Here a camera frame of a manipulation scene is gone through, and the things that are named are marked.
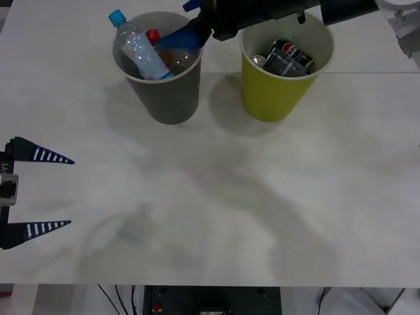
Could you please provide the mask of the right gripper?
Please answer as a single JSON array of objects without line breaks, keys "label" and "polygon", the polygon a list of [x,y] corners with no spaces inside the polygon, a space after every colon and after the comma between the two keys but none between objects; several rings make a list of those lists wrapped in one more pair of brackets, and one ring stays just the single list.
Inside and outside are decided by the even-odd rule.
[{"label": "right gripper", "polygon": [[157,47],[162,49],[184,49],[196,51],[201,49],[210,38],[226,41],[249,26],[263,21],[263,1],[254,0],[187,0],[183,4],[185,12],[198,8],[203,17],[191,19],[179,30],[162,37]]}]

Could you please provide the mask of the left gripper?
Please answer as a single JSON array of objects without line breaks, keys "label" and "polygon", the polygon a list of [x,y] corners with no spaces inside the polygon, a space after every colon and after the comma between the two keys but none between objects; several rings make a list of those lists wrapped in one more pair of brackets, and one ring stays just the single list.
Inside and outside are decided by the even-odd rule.
[{"label": "left gripper", "polygon": [[1,249],[4,250],[71,223],[70,220],[8,223],[9,209],[15,204],[14,161],[75,164],[72,159],[22,137],[14,137],[6,144],[1,152]]}]

